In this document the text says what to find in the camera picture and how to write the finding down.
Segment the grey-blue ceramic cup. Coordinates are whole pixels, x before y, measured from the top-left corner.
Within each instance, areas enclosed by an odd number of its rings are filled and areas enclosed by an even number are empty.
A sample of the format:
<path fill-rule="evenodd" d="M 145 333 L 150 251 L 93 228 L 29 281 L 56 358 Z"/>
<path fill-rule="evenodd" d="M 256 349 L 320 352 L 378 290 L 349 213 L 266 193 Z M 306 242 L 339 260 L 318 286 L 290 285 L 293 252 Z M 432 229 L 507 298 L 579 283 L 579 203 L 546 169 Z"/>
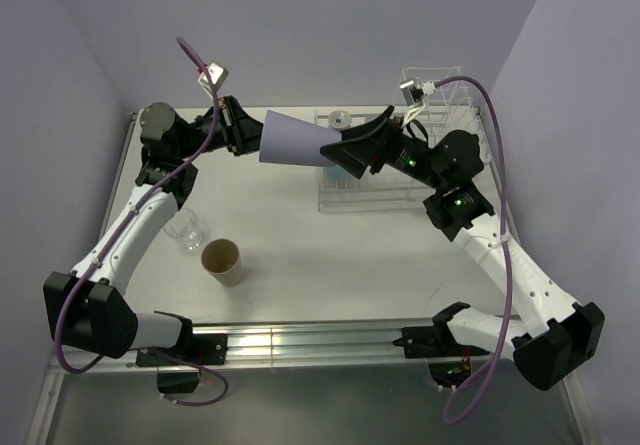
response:
<path fill-rule="evenodd" d="M 332 129 L 345 130 L 351 127 L 352 116 L 344 110 L 335 110 L 327 116 L 327 123 Z"/>

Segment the light blue mug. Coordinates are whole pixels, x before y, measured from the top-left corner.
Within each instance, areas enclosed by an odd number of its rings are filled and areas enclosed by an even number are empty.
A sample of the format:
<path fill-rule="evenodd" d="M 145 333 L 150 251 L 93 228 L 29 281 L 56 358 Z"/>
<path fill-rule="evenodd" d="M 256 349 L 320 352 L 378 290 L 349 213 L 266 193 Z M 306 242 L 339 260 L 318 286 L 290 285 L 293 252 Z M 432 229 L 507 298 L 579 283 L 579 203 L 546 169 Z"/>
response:
<path fill-rule="evenodd" d="M 346 189 L 353 181 L 353 176 L 338 165 L 324 167 L 322 177 L 327 189 Z"/>

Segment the purple plastic cup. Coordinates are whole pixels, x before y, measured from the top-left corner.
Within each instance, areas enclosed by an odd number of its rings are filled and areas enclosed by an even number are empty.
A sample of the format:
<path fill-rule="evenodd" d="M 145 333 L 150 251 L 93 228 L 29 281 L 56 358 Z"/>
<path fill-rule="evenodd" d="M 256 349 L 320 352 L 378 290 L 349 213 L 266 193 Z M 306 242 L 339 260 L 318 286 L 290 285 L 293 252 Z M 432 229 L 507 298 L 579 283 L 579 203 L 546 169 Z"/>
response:
<path fill-rule="evenodd" d="M 331 161 L 320 149 L 341 141 L 341 133 L 272 110 L 266 113 L 260 140 L 260 163 L 325 167 Z"/>

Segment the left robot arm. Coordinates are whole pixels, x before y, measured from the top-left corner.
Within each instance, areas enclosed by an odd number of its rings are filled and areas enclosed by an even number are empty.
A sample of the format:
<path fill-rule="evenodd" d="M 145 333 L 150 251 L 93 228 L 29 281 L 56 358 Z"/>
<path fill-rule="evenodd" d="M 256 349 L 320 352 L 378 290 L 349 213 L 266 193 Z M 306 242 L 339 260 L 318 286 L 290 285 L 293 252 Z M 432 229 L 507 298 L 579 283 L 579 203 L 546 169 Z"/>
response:
<path fill-rule="evenodd" d="M 180 211 L 195 185 L 196 157 L 218 149 L 236 156 L 258 151 L 262 124 L 233 96 L 184 120 L 164 102 L 139 115 L 141 169 L 124 209 L 91 251 L 68 273 L 53 272 L 43 286 L 54 350 L 64 346 L 120 358 L 158 348 L 172 364 L 195 351 L 190 319 L 168 312 L 135 312 L 126 289 L 147 249 Z"/>

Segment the clear glass near left arm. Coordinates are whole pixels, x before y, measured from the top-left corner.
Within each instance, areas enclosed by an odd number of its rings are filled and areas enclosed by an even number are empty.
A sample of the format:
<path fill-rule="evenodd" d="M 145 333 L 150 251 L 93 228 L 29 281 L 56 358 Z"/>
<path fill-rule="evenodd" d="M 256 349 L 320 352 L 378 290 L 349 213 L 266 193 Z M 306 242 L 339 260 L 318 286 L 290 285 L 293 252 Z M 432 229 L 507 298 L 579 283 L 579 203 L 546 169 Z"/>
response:
<path fill-rule="evenodd" d="M 197 215 L 188 208 L 179 210 L 164 225 L 163 230 L 186 251 L 195 251 L 204 240 Z"/>

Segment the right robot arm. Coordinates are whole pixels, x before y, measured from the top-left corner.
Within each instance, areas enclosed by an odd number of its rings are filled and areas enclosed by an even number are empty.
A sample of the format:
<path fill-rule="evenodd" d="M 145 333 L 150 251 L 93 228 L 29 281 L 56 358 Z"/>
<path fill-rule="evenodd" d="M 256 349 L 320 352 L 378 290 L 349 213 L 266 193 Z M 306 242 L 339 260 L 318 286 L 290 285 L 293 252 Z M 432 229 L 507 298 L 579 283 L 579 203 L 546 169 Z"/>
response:
<path fill-rule="evenodd" d="M 321 155 L 356 178 L 390 166 L 432 188 L 423 202 L 432 225 L 480 266 L 516 314 L 498 318 L 457 302 L 431 325 L 404 330 L 396 345 L 408 358 L 455 356 L 464 348 L 493 352 L 512 361 L 535 388 L 552 388 L 594 356 L 603 311 L 562 290 L 512 238 L 474 183 L 484 168 L 477 135 L 454 129 L 430 146 L 406 132 L 392 112 L 387 108 L 343 131 L 321 147 Z"/>

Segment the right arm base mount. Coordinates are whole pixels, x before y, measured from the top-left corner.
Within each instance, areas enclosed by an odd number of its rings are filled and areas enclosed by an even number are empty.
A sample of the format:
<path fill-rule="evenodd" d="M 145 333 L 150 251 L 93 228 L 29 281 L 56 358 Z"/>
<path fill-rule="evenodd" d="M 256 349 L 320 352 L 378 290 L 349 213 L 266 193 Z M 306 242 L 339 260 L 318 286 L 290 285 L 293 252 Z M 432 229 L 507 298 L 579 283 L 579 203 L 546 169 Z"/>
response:
<path fill-rule="evenodd" d="M 401 348 L 406 359 L 436 358 L 446 354 L 432 325 L 403 327 L 392 345 Z"/>

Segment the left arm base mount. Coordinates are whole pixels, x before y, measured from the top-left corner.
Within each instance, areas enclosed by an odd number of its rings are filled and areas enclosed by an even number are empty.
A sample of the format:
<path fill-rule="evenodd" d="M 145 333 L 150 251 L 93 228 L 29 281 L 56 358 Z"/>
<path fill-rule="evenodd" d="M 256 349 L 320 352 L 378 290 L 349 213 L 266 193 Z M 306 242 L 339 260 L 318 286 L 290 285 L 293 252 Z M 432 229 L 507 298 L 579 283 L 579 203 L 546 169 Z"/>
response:
<path fill-rule="evenodd" d="M 171 348 L 150 348 L 137 352 L 138 367 L 165 367 L 189 362 L 196 365 L 223 365 L 228 349 L 224 333 L 195 334 L 183 344 Z"/>

